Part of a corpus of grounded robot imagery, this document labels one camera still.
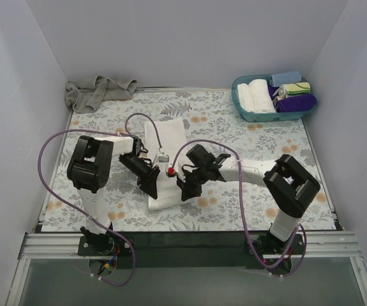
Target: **white cloth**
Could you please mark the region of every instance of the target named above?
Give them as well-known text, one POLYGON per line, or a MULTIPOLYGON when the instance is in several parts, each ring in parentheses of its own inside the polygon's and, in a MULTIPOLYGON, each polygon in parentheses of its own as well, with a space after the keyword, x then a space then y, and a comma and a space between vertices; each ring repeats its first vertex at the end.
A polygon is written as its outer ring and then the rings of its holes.
POLYGON ((251 96, 250 88, 247 84, 237 85, 237 94, 239 95, 240 106, 246 112, 254 112, 254 101, 251 96))
POLYGON ((256 113, 275 113, 266 80, 252 80, 250 84, 248 84, 248 87, 250 88, 251 96, 253 97, 256 113))
MULTIPOLYGON (((162 143, 161 151, 169 155, 169 163, 172 164, 177 151, 187 142, 183 120, 182 118, 177 118, 168 121, 156 121, 155 124, 162 143)), ((145 143, 145 148, 148 150, 147 157, 154 160, 155 155, 159 154, 159 145, 154 127, 150 121, 145 122, 145 143)), ((180 165, 192 164, 185 155, 187 151, 188 149, 184 148, 180 153, 177 160, 180 165)), ((162 164, 160 164, 160 173, 156 181, 156 186, 158 188, 158 199, 155 200, 149 197, 149 211, 193 201, 188 200, 183 202, 181 200, 182 190, 176 185, 176 178, 167 177, 165 167, 162 164)))

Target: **white backdrop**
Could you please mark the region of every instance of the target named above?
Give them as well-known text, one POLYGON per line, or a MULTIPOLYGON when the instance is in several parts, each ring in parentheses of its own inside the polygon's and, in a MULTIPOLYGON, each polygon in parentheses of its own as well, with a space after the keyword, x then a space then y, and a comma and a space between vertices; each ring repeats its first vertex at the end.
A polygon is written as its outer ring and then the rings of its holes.
POLYGON ((347 0, 26 0, 64 74, 230 87, 310 70, 347 0))
POLYGON ((308 78, 320 101, 308 127, 336 213, 367 270, 367 1, 350 0, 308 78))
MULTIPOLYGON (((0 305, 45 194, 37 176, 38 151, 68 117, 65 80, 26 2, 0 0, 0 305)), ((52 144, 45 156, 47 176, 57 148, 52 144)))

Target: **floral tablecloth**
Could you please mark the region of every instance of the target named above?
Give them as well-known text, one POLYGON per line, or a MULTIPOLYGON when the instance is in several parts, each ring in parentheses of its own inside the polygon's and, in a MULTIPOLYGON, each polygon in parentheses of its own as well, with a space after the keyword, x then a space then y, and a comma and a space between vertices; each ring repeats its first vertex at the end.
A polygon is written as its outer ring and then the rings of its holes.
MULTIPOLYGON (((251 124, 242 120, 231 101, 230 91, 143 92, 129 101, 104 102, 95 113, 74 113, 70 128, 124 131, 127 116, 142 112, 154 120, 182 117, 188 140, 206 138, 235 149, 244 159, 276 159, 292 154, 320 181, 318 168, 302 120, 251 124)), ((134 117, 128 128, 144 138, 144 117, 134 117)), ((66 137, 53 188, 80 206, 76 189, 66 178, 66 168, 80 133, 66 137)), ((219 154, 221 149, 205 144, 219 154)), ((202 197, 192 204, 149 212, 147 197, 136 187, 136 177, 117 158, 112 161, 105 186, 109 217, 118 231, 232 231, 241 230, 237 182, 208 182, 202 197)), ((266 230, 278 207, 266 188, 244 185, 244 205, 249 229, 266 230)), ((86 218, 50 197, 42 231, 79 231, 86 218)), ((306 211, 302 224, 309 230, 335 229, 324 190, 306 211)))

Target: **striped towel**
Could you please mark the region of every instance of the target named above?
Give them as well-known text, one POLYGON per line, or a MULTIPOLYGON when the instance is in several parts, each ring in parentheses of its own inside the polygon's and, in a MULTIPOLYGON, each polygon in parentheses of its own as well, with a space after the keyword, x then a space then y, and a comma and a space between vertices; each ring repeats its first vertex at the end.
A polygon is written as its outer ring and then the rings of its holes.
POLYGON ((295 96, 296 94, 309 94, 311 93, 311 85, 308 82, 300 82, 294 84, 284 84, 276 91, 281 98, 287 98, 288 96, 295 96))

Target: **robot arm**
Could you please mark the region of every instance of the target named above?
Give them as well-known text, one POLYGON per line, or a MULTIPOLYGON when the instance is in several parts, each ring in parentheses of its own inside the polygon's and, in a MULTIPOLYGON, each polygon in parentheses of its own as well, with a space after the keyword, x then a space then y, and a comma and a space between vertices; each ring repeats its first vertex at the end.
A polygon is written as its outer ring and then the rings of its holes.
MULTIPOLYGON (((208 180, 239 180, 238 163, 229 154, 214 157, 203 146, 196 145, 186 156, 196 168, 188 171, 178 167, 177 185, 182 189, 183 201, 200 196, 202 184, 208 180)), ((286 154, 276 161, 243 160, 241 170, 243 182, 268 188, 276 200, 280 211, 269 234, 279 240, 280 244, 286 242, 319 192, 318 181, 292 156, 286 154)))
MULTIPOLYGON (((119 161, 138 177, 141 190, 153 198, 158 197, 156 179, 160 169, 152 166, 150 160, 139 157, 141 152, 145 152, 143 144, 135 136, 81 136, 75 146, 67 177, 77 188, 84 210, 106 227, 110 226, 110 220, 103 187, 109 179, 112 157, 119 156, 119 161)), ((86 228, 95 234, 105 232, 91 220, 87 221, 86 228)))

